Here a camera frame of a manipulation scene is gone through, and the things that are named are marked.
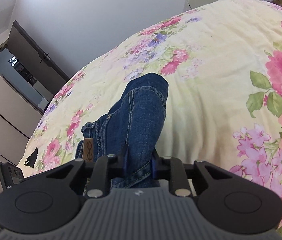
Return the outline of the blue denim jeans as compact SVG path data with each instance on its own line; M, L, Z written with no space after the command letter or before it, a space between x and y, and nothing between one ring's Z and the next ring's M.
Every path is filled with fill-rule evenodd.
M109 112L81 131L93 140L93 160L103 155L124 156L124 178L111 181L113 189L158 187L151 174L151 156L163 129L169 84L149 73L130 81Z

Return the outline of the dark brown bedroom door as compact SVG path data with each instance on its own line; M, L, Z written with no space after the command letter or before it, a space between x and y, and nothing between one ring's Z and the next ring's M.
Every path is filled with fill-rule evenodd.
M12 24L6 45L10 53L53 95L70 80L17 21Z

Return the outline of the small black cloth item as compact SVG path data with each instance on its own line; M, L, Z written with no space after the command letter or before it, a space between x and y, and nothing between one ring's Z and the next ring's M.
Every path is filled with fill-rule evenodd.
M38 148L35 148L33 153L31 155L29 155L29 157L26 158L24 165L31 167L31 168L34 168L34 165L35 165L36 160L37 160L37 156L38 156Z

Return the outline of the floral yellow bed quilt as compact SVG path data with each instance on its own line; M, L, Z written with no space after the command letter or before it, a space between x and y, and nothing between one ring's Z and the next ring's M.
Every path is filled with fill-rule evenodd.
M84 124L148 73L169 83L159 154L206 160L282 199L282 7L262 0L219 0L186 11L79 70L30 137L18 163L24 175L74 159Z

